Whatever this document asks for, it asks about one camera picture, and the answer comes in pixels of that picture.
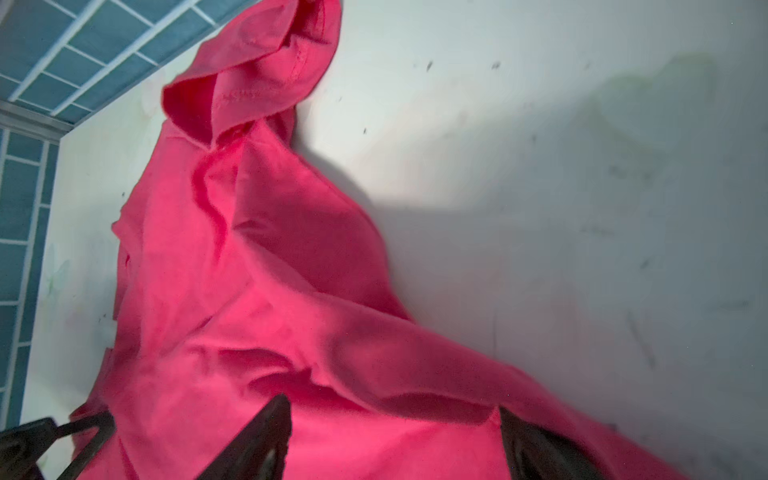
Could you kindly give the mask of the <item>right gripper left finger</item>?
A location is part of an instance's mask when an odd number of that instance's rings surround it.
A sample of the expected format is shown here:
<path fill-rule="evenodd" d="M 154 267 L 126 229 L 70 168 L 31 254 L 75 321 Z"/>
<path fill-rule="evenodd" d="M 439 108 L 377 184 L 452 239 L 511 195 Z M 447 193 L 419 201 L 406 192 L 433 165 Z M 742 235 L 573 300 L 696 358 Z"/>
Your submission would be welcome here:
<path fill-rule="evenodd" d="M 292 433 L 291 403 L 273 397 L 198 476 L 199 480 L 280 480 Z"/>

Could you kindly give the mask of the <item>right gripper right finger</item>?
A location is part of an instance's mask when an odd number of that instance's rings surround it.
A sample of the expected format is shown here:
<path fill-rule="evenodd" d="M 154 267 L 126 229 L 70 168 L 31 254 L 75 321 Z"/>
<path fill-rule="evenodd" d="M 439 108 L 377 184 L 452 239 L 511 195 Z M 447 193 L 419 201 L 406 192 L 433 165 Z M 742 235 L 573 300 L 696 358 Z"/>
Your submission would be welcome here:
<path fill-rule="evenodd" d="M 501 436 L 512 479 L 599 480 L 604 476 L 570 440 L 499 407 Z"/>

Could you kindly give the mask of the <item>pink t shirt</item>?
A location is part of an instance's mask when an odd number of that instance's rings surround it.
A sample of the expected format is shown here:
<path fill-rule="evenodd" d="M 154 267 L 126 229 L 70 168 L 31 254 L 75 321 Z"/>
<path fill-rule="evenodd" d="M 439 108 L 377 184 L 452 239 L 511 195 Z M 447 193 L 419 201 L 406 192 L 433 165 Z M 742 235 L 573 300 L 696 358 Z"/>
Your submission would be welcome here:
<path fill-rule="evenodd" d="M 337 1 L 262 1 L 164 88 L 113 230 L 117 333 L 80 413 L 116 423 L 87 479 L 197 477 L 274 396 L 288 479 L 512 479 L 499 407 L 604 479 L 674 468 L 524 372 L 417 325 L 365 211 L 291 146 L 337 48 Z"/>

